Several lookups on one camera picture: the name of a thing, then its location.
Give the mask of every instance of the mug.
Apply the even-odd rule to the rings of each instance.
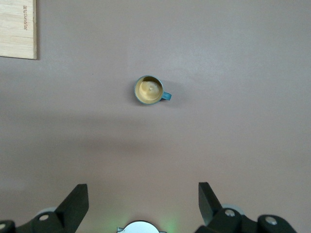
[[[161,99],[170,100],[172,95],[165,92],[162,82],[154,76],[140,77],[134,87],[136,98],[143,104],[155,104]]]

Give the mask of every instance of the blue handle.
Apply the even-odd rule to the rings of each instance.
[[[167,92],[163,92],[163,96],[162,96],[162,99],[165,99],[165,100],[170,100],[172,97],[172,95],[170,93],[167,93]]]

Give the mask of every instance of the light wood block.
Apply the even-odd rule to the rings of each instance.
[[[36,0],[0,0],[0,56],[36,59]]]

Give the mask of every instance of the screw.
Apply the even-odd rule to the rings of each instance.
[[[234,217],[234,216],[235,216],[235,213],[234,213],[233,210],[226,209],[226,210],[225,210],[225,215],[227,215],[228,217]]]
[[[271,217],[271,216],[268,216],[265,218],[266,219],[266,222],[271,224],[271,225],[277,225],[277,221],[274,217]]]
[[[44,220],[47,220],[49,218],[49,215],[42,215],[39,220],[40,221],[44,221]]]
[[[6,226],[5,223],[0,224],[0,230],[4,229],[5,226]]]

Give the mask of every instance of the gray table surface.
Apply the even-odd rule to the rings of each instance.
[[[38,1],[38,60],[0,58],[0,219],[78,183],[78,233],[203,220],[198,182],[311,229],[311,1]],[[135,81],[171,101],[143,106]]]

